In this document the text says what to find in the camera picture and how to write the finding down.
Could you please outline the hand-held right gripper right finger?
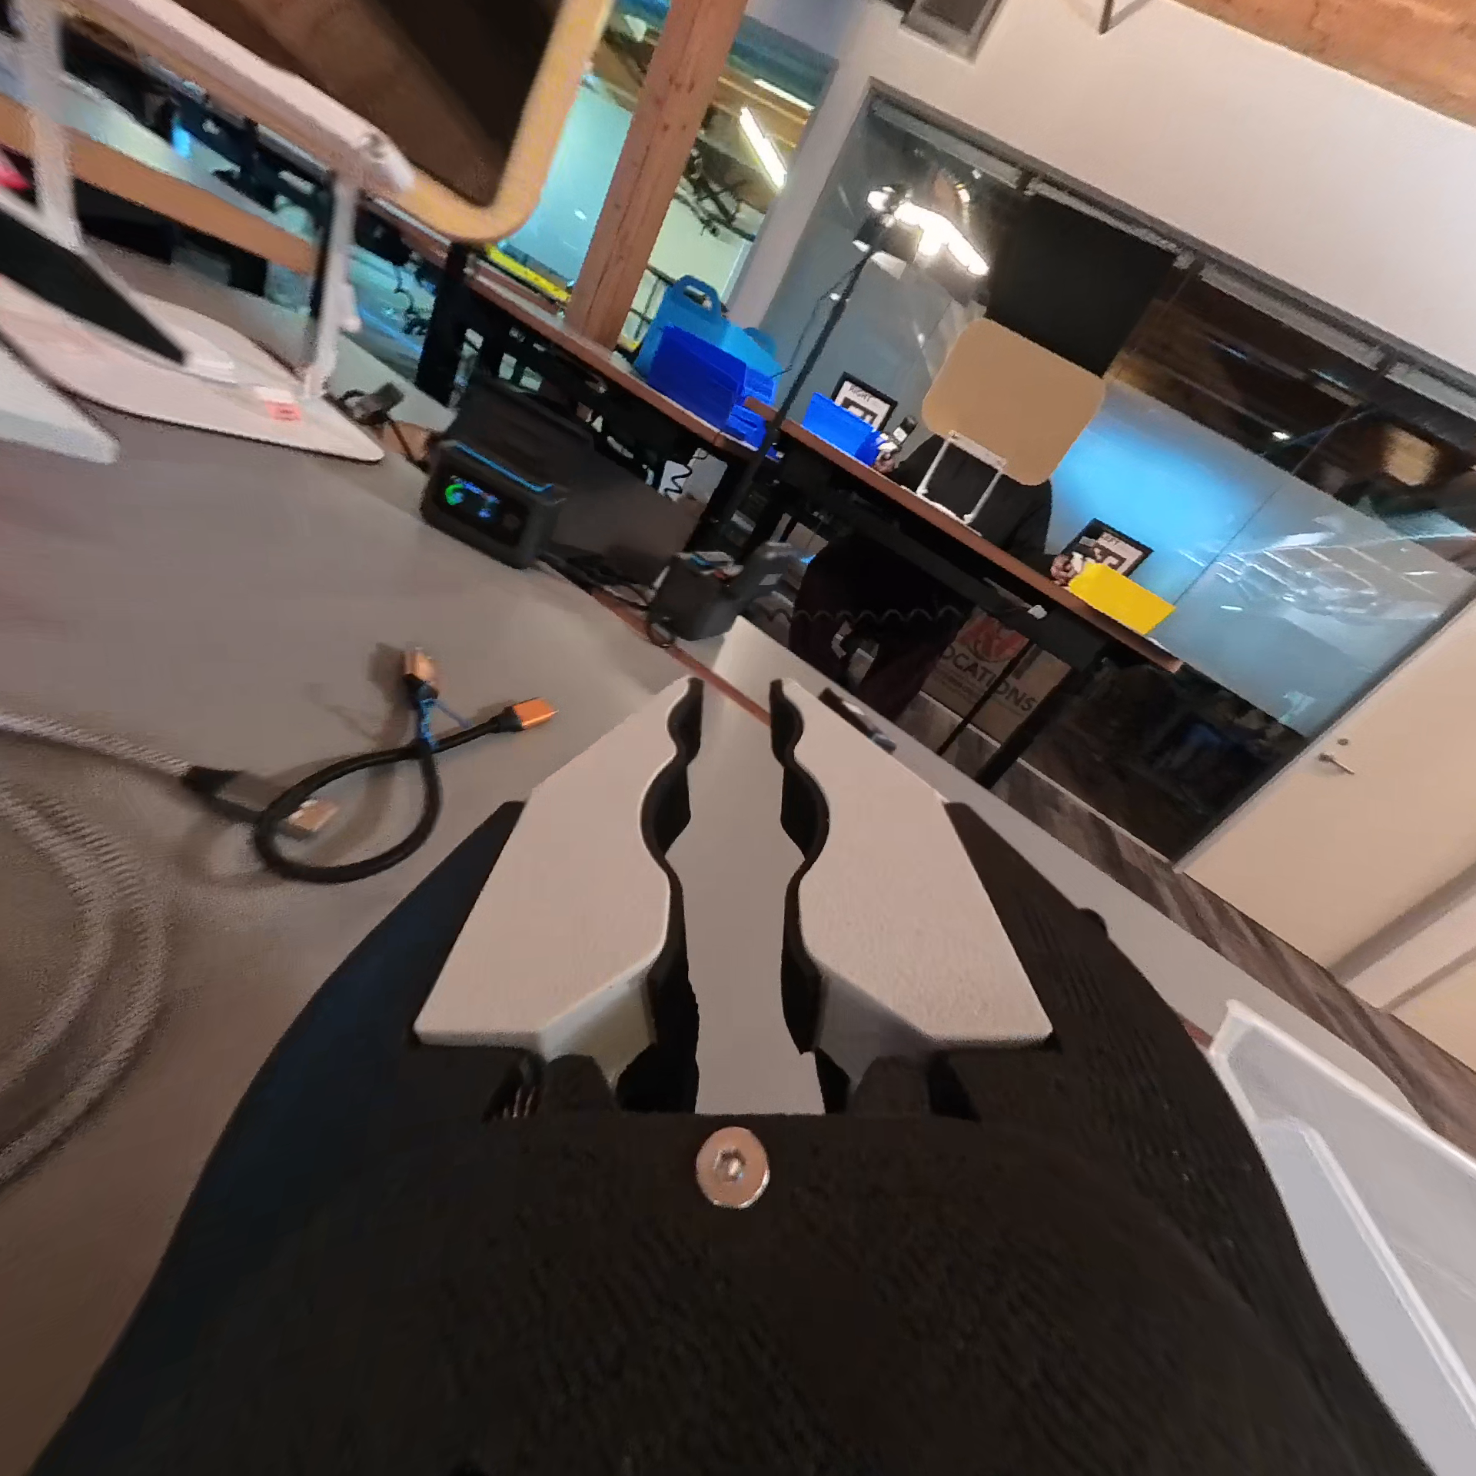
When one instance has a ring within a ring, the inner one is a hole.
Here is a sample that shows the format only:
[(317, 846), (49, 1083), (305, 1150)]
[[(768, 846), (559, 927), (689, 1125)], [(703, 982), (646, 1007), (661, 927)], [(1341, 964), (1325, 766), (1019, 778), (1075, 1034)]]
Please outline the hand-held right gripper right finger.
[(781, 1011), (843, 1116), (877, 1059), (1046, 1048), (1046, 1007), (936, 784), (843, 696), (771, 682), (781, 832)]

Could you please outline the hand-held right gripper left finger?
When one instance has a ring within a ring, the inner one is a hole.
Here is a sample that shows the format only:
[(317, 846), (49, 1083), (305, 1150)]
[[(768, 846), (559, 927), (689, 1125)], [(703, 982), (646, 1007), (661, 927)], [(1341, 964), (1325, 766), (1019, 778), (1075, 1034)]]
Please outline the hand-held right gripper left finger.
[(420, 1015), (420, 1048), (597, 1059), (626, 1112), (694, 1112), (703, 1007), (672, 846), (707, 687), (672, 682), (522, 804)]

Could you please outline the printed cardboard box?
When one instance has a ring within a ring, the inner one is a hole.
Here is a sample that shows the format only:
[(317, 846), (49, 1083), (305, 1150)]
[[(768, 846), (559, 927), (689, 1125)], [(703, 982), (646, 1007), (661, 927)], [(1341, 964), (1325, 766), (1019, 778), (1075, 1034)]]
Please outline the printed cardboard box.
[(948, 755), (984, 755), (1069, 676), (1069, 668), (995, 617), (972, 617), (916, 696), (916, 734)]

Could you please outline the long wood edged table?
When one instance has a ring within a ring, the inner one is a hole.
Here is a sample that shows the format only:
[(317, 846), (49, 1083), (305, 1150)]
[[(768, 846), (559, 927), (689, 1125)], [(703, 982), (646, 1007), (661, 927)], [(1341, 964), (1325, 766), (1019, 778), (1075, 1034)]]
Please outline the long wood edged table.
[[(649, 380), (637, 376), (632, 362), (602, 349), (597, 341), (559, 324), (535, 294), (512, 287), (502, 272), (485, 264), (485, 251), (471, 245), (416, 245), (441, 272), (432, 334), (416, 365), (416, 387), (436, 403), (448, 394), (464, 334), (478, 334), (478, 365), (494, 376), (502, 362), (513, 365), (554, 365), (575, 376), (575, 403), (607, 410), (610, 403), (642, 405), (658, 430), (679, 452), (717, 452), (733, 463), (720, 493), (703, 525), (733, 525), (747, 507), (734, 476), (757, 467), (757, 452), (720, 430), (720, 422), (703, 422), (689, 405), (672, 403)], [(1068, 711), (1069, 699), (1112, 668), (1152, 668), (1174, 676), (1180, 663), (1161, 652), (1152, 635), (1124, 629), (1106, 609), (1088, 604), (1082, 597), (1059, 590), (1028, 560), (1007, 556), (1001, 546), (979, 543), (972, 525), (957, 525), (948, 510), (928, 507), (919, 495), (900, 493), (879, 473), (865, 473), (855, 458), (843, 458), (807, 425), (781, 425), (781, 463), (768, 463), (775, 493), (768, 510), (801, 516), (831, 510), (835, 519), (855, 525), (877, 546), (890, 546), (928, 577), (948, 580), (967, 600), (1007, 597), (1007, 626), (1019, 629), (1046, 654), (1068, 663), (1068, 676), (1040, 708), (995, 747), (995, 755), (977, 773), (979, 784), (995, 784)]]

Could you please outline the black battery charger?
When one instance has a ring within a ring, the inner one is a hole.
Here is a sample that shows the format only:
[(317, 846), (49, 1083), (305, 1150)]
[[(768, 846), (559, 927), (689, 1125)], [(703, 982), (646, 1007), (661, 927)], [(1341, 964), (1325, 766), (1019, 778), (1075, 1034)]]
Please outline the black battery charger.
[(720, 552), (679, 552), (661, 571), (646, 629), (661, 643), (727, 635), (759, 597), (771, 597), (801, 564), (795, 546), (768, 543), (747, 560)]

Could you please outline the yellow plastic bin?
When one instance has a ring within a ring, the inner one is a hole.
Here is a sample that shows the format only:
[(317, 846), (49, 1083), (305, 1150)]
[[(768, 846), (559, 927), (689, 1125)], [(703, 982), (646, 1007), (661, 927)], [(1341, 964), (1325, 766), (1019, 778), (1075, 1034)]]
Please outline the yellow plastic bin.
[(1069, 584), (1068, 584), (1082, 604), (1089, 604), (1094, 617), (1138, 629), (1138, 635), (1152, 635), (1161, 629), (1174, 604), (1161, 600), (1155, 590), (1138, 584), (1132, 577), (1122, 577), (1114, 564), (1106, 560), (1088, 560)]

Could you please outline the black power station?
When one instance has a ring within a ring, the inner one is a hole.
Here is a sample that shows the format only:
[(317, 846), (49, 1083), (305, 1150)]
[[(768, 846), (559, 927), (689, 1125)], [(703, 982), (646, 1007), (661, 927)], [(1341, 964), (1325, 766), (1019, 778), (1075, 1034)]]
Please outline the black power station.
[(559, 486), (513, 476), (464, 442), (432, 452), (420, 519), (512, 571), (530, 571), (552, 552), (559, 507)]

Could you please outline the white door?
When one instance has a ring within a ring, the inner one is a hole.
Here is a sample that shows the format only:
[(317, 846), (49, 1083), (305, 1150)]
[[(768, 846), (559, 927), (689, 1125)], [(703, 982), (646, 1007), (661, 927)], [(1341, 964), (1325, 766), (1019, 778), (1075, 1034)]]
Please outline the white door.
[(1473, 870), (1476, 617), (1444, 623), (1280, 766), (1180, 870), (1353, 982)]

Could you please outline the blue plastic bin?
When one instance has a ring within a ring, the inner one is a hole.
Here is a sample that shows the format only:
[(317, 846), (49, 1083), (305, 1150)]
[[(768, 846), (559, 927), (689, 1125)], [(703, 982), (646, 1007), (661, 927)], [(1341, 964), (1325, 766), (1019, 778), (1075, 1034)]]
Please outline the blue plastic bin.
[(877, 467), (877, 458), (879, 458), (879, 430), (831, 394), (807, 403), (801, 430), (835, 448), (843, 458), (852, 458), (861, 467)]

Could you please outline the blue plastic toolbox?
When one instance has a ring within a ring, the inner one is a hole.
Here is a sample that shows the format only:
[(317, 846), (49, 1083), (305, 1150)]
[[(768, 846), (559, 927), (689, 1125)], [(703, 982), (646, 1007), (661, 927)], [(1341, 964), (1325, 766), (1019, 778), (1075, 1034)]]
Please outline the blue plastic toolbox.
[(642, 334), (637, 376), (694, 422), (741, 437), (749, 403), (775, 405), (781, 362), (768, 333), (727, 317), (717, 287), (679, 278)]

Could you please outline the white plastic bin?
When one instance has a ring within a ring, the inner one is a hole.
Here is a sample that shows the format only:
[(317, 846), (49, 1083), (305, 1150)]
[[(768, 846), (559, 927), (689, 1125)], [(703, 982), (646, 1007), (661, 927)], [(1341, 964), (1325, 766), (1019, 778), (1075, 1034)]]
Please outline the white plastic bin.
[(1434, 1476), (1476, 1471), (1476, 1162), (1231, 999), (1238, 1099), (1355, 1364)]

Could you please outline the white stand base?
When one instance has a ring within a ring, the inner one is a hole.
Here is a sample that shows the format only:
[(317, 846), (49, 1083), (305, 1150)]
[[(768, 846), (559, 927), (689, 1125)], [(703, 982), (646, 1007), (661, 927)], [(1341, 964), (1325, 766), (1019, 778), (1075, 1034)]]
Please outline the white stand base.
[(87, 251), (81, 144), (67, 132), (67, 5), (7, 5), (7, 63), (20, 81), (32, 202), (7, 211), (81, 251), (182, 349), (168, 365), (7, 280), (7, 442), (73, 463), (120, 463), (73, 403), (357, 467), (380, 442), (326, 403), (357, 324), (349, 242), (363, 196), (410, 211), (448, 245), (507, 242), (540, 205), (552, 156), (602, 47), (610, 5), (72, 5), (253, 127), (329, 181), (326, 294), (311, 362), (269, 349), (184, 308), (133, 294)]

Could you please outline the black flat panel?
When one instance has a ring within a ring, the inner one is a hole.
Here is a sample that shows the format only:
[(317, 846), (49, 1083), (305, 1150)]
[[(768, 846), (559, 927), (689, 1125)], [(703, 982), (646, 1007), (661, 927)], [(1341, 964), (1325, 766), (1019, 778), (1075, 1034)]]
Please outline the black flat panel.
[(120, 287), (112, 287), (98, 264), (57, 245), (10, 211), (0, 214), (0, 278), (44, 308), (132, 341), (133, 349), (184, 365), (184, 349)]

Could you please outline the wooden post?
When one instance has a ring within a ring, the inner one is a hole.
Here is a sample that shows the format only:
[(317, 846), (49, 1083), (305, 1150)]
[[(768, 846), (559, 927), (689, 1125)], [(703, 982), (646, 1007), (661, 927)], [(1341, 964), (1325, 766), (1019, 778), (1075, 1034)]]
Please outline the wooden post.
[(602, 349), (617, 349), (637, 308), (741, 19), (747, 0), (677, 0), (665, 11), (592, 251), (566, 302), (566, 324)]

